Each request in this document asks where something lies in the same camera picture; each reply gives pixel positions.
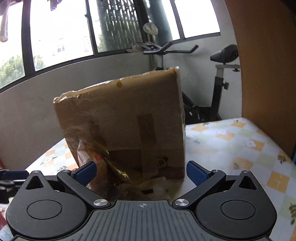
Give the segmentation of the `orange wrapped cracker pack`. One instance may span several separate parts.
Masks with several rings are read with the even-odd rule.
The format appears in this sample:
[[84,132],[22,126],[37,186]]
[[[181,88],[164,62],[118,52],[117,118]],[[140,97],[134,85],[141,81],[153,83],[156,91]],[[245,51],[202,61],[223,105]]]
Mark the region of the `orange wrapped cracker pack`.
[[105,159],[93,149],[92,146],[86,142],[79,140],[77,148],[78,164],[83,166],[88,162],[95,162],[98,171],[107,171],[107,163]]

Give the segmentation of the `floral checkered bed sheet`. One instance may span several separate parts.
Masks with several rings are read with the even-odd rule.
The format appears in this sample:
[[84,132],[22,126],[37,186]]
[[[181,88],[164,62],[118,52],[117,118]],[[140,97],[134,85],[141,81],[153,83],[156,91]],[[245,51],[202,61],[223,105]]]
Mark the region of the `floral checkered bed sheet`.
[[[76,163],[60,145],[23,171],[1,170],[1,240],[295,240],[295,163],[245,118],[185,126],[185,176],[172,199],[87,207],[58,181]],[[195,207],[172,202],[196,185],[194,161],[221,170],[221,188]]]

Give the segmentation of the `black exercise bike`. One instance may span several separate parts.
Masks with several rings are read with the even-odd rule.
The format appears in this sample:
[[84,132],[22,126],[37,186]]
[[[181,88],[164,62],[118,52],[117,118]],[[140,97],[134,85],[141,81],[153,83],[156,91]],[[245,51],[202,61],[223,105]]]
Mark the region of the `black exercise bike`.
[[186,123],[242,116],[242,83],[237,43],[212,39],[146,42],[142,52],[154,70],[179,66]]

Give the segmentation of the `brown cardboard box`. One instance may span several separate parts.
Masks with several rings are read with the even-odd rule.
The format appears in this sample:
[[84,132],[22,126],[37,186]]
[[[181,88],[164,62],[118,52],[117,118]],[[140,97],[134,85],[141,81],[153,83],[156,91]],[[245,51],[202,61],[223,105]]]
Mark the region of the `brown cardboard box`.
[[88,187],[115,199],[172,199],[185,176],[185,113],[179,68],[109,80],[53,101],[78,164],[79,140],[107,163]]

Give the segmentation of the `brown wooden board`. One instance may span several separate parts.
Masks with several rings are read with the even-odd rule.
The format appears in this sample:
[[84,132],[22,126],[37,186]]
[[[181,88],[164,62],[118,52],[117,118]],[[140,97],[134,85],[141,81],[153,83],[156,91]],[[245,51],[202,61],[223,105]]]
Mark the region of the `brown wooden board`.
[[242,115],[295,154],[295,1],[227,1],[242,71]]

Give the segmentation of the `hanging beige cloth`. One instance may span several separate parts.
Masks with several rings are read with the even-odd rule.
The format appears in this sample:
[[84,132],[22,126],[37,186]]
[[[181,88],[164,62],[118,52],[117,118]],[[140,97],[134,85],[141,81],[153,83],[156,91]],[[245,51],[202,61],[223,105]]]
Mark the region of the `hanging beige cloth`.
[[6,42],[8,40],[8,12],[11,5],[11,0],[4,0],[1,2],[1,31],[0,40]]

